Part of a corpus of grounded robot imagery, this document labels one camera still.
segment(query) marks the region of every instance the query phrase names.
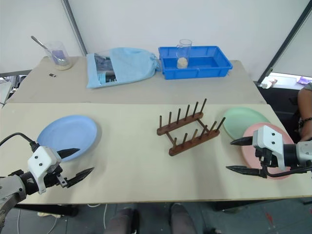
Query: white cable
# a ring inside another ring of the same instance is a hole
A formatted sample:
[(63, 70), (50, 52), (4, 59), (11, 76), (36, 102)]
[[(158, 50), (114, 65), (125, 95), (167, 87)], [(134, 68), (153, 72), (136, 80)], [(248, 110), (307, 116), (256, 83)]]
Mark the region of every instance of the white cable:
[[(50, 229), (50, 231), (48, 231), (47, 234), (50, 234), (50, 232), (55, 228), (55, 226), (57, 224), (57, 220), (58, 220), (58, 218), (55, 217), (54, 224), (53, 224), (52, 228)], [(20, 234), (20, 209), (19, 209), (19, 215), (18, 215), (18, 234)]]
[(88, 207), (91, 207), (91, 208), (94, 208), (94, 207), (98, 207), (100, 206), (101, 204), (97, 204), (97, 205), (90, 205), (90, 204), (87, 204)]
[(19, 209), (19, 215), (18, 215), (18, 234), (20, 234), (20, 209)]
[(105, 216), (106, 216), (106, 210), (107, 210), (107, 204), (105, 205), (105, 209), (104, 209), (104, 215), (103, 215), (103, 224), (104, 224), (104, 230), (106, 230), (106, 224), (105, 224)]

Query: light blue bag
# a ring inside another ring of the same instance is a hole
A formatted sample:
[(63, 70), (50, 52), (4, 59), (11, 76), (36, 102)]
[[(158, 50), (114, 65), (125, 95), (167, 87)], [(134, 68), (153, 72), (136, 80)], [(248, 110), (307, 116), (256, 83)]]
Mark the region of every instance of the light blue bag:
[(87, 54), (87, 88), (131, 83), (152, 77), (158, 59), (143, 49), (120, 47), (109, 52)]

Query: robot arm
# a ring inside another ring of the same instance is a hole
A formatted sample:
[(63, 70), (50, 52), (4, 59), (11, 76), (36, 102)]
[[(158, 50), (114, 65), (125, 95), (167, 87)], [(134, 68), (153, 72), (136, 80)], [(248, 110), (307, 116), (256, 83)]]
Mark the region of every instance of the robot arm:
[(28, 172), (18, 170), (7, 177), (0, 177), (0, 233), (4, 227), (5, 217), (8, 212), (19, 202), (26, 199), (27, 195), (35, 192), (42, 194), (46, 188), (54, 185), (69, 188), (86, 178), (94, 168), (86, 169), (76, 174), (72, 179), (61, 175), (60, 167), (62, 158), (70, 156), (79, 149), (55, 150), (30, 143), (33, 155), (28, 160)]
[[(281, 177), (312, 171), (312, 142), (304, 141), (298, 144), (284, 144), (280, 133), (268, 126), (263, 126), (253, 133), (253, 136), (243, 137), (231, 142), (232, 145), (253, 145), (256, 148), (255, 157), (259, 158), (262, 169), (246, 166), (228, 166), (227, 168), (244, 175), (263, 178)], [(268, 167), (278, 167), (290, 171), (271, 174)]]

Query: glass cup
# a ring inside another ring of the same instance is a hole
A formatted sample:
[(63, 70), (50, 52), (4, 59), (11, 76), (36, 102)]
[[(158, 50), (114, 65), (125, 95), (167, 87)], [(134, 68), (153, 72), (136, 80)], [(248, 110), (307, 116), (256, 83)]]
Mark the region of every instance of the glass cup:
[(179, 69), (187, 68), (189, 63), (189, 57), (191, 52), (192, 41), (188, 39), (181, 39), (180, 44), (177, 45), (176, 56), (177, 63), (176, 66)]
[(47, 56), (53, 62), (56, 69), (63, 71), (72, 67), (72, 63), (61, 41), (51, 41), (44, 44)]

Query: green plate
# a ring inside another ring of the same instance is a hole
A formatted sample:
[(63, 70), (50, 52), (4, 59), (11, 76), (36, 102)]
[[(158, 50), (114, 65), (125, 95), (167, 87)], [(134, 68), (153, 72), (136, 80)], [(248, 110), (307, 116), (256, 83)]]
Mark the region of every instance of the green plate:
[(269, 120), (261, 113), (246, 107), (231, 108), (227, 110), (227, 112), (224, 114), (224, 117), (226, 118), (223, 123), (225, 131), (233, 139), (239, 139), (243, 137), (246, 129), (256, 123), (269, 123)]

